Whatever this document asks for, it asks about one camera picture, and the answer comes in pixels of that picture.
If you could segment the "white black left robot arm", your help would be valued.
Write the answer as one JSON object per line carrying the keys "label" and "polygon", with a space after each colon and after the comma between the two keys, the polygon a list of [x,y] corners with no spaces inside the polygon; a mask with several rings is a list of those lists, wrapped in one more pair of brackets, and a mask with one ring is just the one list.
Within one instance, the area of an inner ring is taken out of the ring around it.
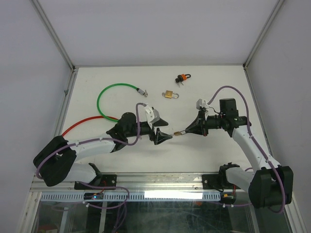
{"label": "white black left robot arm", "polygon": [[48,187],[61,182],[75,182],[76,189],[98,188],[108,185],[104,175],[94,163],[81,164],[80,160],[106,153],[118,152],[126,146],[135,145],[140,136],[149,136],[159,145],[172,139],[163,133],[161,126],[167,126],[157,110],[146,110],[147,121],[141,122],[134,113],[124,113],[113,128],[97,138],[69,142],[63,136],[54,137],[34,158],[36,176]]}

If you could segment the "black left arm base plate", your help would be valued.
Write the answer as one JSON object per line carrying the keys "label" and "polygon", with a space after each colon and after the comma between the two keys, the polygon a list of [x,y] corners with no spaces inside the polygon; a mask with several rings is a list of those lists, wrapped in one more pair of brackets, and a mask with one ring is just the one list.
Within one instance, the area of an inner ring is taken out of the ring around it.
{"label": "black left arm base plate", "polygon": [[74,189],[75,190],[87,190],[87,189],[95,190],[95,189],[103,189],[104,187],[115,189],[116,184],[117,184],[116,174],[100,174],[100,175],[97,175],[89,183],[75,182]]}

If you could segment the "large brass padlock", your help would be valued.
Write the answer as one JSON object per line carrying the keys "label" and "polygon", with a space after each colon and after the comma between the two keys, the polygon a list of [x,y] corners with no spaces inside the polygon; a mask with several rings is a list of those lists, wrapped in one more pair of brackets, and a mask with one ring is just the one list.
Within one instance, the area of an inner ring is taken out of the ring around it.
{"label": "large brass padlock", "polygon": [[179,94],[174,93],[173,91],[166,90],[165,92],[162,92],[162,96],[167,99],[178,99]]}

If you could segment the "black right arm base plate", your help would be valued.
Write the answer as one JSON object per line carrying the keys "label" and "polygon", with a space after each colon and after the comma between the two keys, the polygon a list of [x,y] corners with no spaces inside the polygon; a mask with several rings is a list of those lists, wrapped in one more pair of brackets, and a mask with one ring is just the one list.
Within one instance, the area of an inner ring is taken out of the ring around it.
{"label": "black right arm base plate", "polygon": [[203,174],[202,186],[204,190],[214,189],[223,192],[227,188],[223,175],[220,174]]}

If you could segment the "small brass long-shackle padlock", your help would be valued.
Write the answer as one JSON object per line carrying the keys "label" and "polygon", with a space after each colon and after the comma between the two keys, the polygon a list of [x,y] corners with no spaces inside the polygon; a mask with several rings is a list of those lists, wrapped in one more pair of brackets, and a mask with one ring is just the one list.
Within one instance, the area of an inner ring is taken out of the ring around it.
{"label": "small brass long-shackle padlock", "polygon": [[176,131],[173,133],[174,136],[182,136],[185,135],[187,132],[185,130],[183,131]]}

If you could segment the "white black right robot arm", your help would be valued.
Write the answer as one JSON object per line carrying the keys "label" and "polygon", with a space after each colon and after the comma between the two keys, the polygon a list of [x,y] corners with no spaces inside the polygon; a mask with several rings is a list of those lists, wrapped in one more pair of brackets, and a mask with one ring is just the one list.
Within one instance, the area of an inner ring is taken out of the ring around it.
{"label": "white black right robot arm", "polygon": [[220,112],[210,116],[210,106],[199,99],[196,102],[198,115],[185,132],[207,136],[209,130],[224,130],[242,149],[253,171],[245,171],[234,163],[224,164],[219,168],[216,181],[209,186],[218,190],[237,186],[248,193],[255,208],[290,204],[294,181],[291,168],[282,166],[255,141],[250,133],[248,117],[239,115],[235,99],[221,99],[219,102]]}

